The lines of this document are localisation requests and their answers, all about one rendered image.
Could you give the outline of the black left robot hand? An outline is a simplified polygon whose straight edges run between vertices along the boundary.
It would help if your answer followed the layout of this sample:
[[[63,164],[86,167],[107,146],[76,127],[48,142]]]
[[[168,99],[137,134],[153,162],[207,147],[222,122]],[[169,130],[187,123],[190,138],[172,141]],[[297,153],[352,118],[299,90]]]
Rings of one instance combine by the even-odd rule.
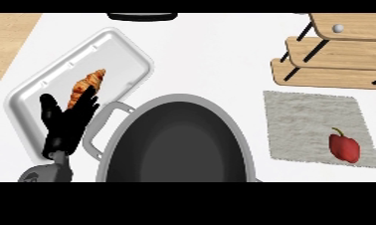
[[[70,155],[78,147],[86,125],[98,108],[95,89],[88,86],[70,109],[61,111],[50,94],[39,97],[41,121],[48,130],[41,154],[47,159],[56,151]]]

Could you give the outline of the white rectangular tray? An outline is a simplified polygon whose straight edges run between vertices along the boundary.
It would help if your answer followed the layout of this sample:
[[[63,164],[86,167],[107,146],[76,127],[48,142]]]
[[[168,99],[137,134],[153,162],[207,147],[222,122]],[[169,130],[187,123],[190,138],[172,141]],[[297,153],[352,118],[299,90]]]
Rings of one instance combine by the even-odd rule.
[[[76,82],[97,70],[106,70],[97,93],[103,108],[135,90],[153,69],[151,58],[123,33],[104,28],[11,90],[4,111],[33,163],[48,162],[41,155],[47,129],[39,96],[50,94],[64,110]]]

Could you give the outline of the red bell pepper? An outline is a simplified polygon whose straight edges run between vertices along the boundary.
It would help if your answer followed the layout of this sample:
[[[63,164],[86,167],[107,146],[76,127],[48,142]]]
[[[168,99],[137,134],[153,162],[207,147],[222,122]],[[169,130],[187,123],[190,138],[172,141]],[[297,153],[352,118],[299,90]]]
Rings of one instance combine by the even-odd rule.
[[[342,130],[333,127],[336,133],[328,135],[328,150],[333,156],[347,163],[356,163],[359,159],[359,144],[355,139],[345,136]]]

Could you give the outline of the black round appliance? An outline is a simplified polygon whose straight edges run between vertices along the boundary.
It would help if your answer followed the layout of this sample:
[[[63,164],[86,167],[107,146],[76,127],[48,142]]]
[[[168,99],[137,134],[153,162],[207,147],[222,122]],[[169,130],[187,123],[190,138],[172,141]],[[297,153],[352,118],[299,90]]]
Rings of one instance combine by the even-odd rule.
[[[109,13],[107,16],[112,20],[151,22],[151,21],[172,20],[178,16],[178,14],[176,13],[145,13],[145,14]]]

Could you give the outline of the wooden tiered shelf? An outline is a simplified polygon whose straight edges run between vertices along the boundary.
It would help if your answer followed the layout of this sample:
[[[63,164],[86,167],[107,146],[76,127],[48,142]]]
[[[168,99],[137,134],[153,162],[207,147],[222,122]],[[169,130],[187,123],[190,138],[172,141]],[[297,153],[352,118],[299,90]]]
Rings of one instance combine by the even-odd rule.
[[[309,13],[286,53],[269,62],[281,86],[376,90],[376,13]],[[343,32],[333,33],[334,24]]]

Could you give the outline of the large grey pot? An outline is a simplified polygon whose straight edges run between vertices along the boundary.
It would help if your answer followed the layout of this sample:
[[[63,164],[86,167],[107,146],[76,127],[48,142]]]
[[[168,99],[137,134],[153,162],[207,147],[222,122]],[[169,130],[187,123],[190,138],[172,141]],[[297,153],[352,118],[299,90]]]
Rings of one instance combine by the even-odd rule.
[[[250,150],[222,108],[188,94],[109,103],[82,138],[98,182],[253,182]]]

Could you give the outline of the grey fabric placemat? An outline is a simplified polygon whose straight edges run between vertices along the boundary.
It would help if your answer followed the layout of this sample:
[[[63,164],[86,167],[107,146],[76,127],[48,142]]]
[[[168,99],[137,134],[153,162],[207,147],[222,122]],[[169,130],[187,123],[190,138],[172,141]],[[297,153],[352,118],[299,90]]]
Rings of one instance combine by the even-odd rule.
[[[268,151],[274,159],[376,168],[376,147],[362,112],[352,97],[263,91]],[[359,144],[359,159],[334,157],[328,136]]]

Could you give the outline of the golden brown croissant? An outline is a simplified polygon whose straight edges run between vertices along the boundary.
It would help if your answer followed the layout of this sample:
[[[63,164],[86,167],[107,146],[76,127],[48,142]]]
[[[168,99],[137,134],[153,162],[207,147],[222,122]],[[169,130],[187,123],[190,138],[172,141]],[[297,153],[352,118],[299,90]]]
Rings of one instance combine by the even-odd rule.
[[[82,80],[76,82],[76,84],[72,87],[72,93],[70,93],[70,99],[67,101],[67,109],[70,109],[76,101],[86,90],[88,86],[94,87],[95,93],[100,90],[103,78],[104,78],[106,70],[97,70],[94,73],[88,74]]]

